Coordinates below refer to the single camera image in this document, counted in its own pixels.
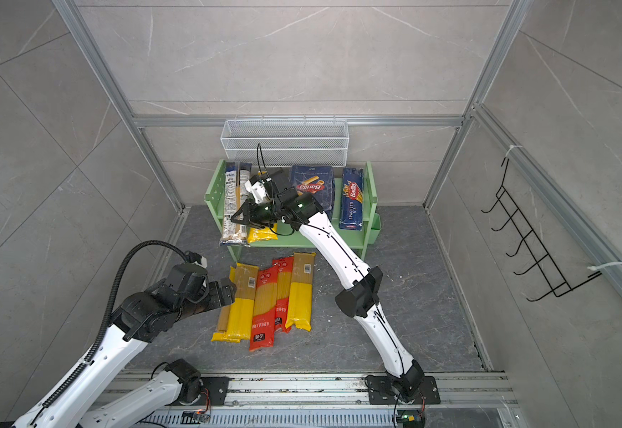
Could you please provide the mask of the blue Barilla pasta bag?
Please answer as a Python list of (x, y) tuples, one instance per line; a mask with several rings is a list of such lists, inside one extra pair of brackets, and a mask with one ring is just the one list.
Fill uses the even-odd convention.
[(327, 216), (332, 218), (335, 185), (331, 166), (294, 165), (291, 167), (291, 183), (298, 194), (312, 194)]

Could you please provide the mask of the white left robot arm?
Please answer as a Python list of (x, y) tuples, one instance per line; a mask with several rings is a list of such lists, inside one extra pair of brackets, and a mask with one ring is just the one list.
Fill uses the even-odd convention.
[(103, 322), (103, 337), (48, 394), (7, 427), (130, 427), (166, 405), (204, 399), (200, 371), (185, 360), (170, 362), (145, 385), (109, 405), (92, 406), (128, 362), (174, 324), (230, 306), (230, 278), (210, 281), (205, 267), (182, 263), (168, 277), (128, 296)]

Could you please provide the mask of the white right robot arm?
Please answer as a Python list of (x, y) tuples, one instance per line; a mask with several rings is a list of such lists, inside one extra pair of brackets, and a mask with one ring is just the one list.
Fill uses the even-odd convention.
[(286, 187), (280, 169), (256, 174), (244, 187), (250, 196), (234, 212), (232, 222), (252, 228), (282, 222), (314, 244), (343, 286), (335, 298), (338, 307), (370, 337), (396, 399), (411, 403), (418, 398), (425, 374), (384, 315), (378, 296), (383, 278), (380, 268), (369, 267), (350, 249), (312, 194), (299, 194), (294, 187)]

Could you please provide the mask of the clear brown spaghetti package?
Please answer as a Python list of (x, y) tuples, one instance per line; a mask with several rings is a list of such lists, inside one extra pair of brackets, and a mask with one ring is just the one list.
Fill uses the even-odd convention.
[(246, 162), (227, 162), (225, 167), (224, 209), (221, 245), (247, 244), (246, 226), (233, 221), (234, 214), (247, 200), (249, 193), (243, 189), (250, 179), (251, 164)]

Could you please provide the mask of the blue Barilla spaghetti box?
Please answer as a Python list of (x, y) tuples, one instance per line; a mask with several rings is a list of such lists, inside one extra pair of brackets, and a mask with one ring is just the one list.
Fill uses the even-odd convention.
[(341, 187), (341, 214), (339, 228), (361, 230), (363, 227), (364, 171), (344, 168)]

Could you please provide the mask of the yellow Pastatime spaghetti package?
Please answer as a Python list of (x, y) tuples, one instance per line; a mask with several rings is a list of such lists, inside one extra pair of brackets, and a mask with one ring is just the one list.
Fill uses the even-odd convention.
[(261, 242), (275, 241), (278, 239), (277, 224), (273, 226), (264, 226), (264, 228), (255, 228), (250, 226), (247, 235), (247, 242), (249, 245)]

